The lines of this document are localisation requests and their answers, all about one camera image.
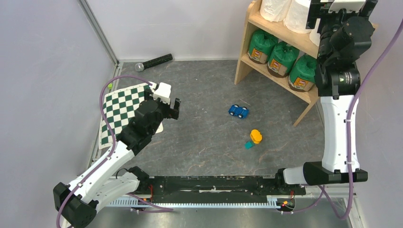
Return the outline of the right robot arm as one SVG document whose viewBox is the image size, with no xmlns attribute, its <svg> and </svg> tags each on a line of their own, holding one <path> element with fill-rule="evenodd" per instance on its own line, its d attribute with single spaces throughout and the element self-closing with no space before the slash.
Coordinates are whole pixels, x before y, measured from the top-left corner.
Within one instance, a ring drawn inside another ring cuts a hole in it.
<svg viewBox="0 0 403 228">
<path fill-rule="evenodd" d="M 375 0 L 313 0 L 305 26 L 320 35 L 315 84 L 325 127 L 324 155 L 320 161 L 278 170 L 277 192 L 294 185 L 365 182 L 356 155 L 355 113 L 363 83 L 356 61 L 372 44 L 374 27 L 369 17 Z"/>
</svg>

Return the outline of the white roll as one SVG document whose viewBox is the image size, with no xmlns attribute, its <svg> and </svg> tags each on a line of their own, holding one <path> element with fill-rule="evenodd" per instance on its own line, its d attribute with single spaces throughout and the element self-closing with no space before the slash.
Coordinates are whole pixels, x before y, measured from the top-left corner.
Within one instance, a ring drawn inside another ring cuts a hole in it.
<svg viewBox="0 0 403 228">
<path fill-rule="evenodd" d="M 307 34 L 312 29 L 306 29 L 307 17 L 311 0 L 292 0 L 287 15 L 283 20 L 284 25 L 298 34 Z"/>
<path fill-rule="evenodd" d="M 292 0 L 262 0 L 261 16 L 270 22 L 280 22 L 285 19 Z"/>
<path fill-rule="evenodd" d="M 318 32 L 319 24 L 320 24 L 320 19 L 317 19 L 317 20 L 316 20 L 316 23 L 315 23 L 314 29 L 312 29 L 312 31 L 311 31 L 310 34 L 309 34 L 309 39 L 310 39 L 310 41 L 311 41 L 313 44 L 315 44 L 317 47 L 318 47 L 319 44 L 320 44 L 320 33 Z"/>
</svg>

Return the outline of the white roll front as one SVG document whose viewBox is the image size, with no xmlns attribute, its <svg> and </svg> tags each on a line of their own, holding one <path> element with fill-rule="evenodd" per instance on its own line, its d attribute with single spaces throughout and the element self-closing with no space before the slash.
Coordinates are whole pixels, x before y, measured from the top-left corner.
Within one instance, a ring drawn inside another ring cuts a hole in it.
<svg viewBox="0 0 403 228">
<path fill-rule="evenodd" d="M 262 0 L 261 16 L 270 22 L 280 22 L 285 19 L 292 0 Z"/>
</svg>

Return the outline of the brown-topped green paper roll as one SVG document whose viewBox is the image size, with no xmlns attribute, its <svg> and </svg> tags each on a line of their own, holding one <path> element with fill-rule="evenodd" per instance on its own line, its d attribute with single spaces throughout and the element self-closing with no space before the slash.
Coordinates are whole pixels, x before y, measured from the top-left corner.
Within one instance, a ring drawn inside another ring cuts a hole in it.
<svg viewBox="0 0 403 228">
<path fill-rule="evenodd" d="M 288 75 L 288 85 L 292 90 L 308 92 L 315 85 L 317 60 L 309 55 L 302 55 Z"/>
</svg>

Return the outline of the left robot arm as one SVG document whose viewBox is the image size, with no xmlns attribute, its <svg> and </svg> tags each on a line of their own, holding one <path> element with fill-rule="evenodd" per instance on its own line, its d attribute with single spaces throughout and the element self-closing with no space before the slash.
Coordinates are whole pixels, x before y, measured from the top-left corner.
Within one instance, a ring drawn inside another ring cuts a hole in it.
<svg viewBox="0 0 403 228">
<path fill-rule="evenodd" d="M 64 218 L 72 227 L 84 228 L 110 202 L 127 193 L 141 194 L 149 189 L 147 178 L 130 171 L 112 182 L 108 179 L 151 142 L 163 119 L 178 119 L 181 101 L 175 99 L 171 108 L 170 94 L 171 86 L 166 83 L 159 83 L 154 91 L 146 90 L 144 101 L 129 124 L 113 138 L 108 151 L 69 184 L 60 182 L 54 187 L 57 227 Z"/>
</svg>

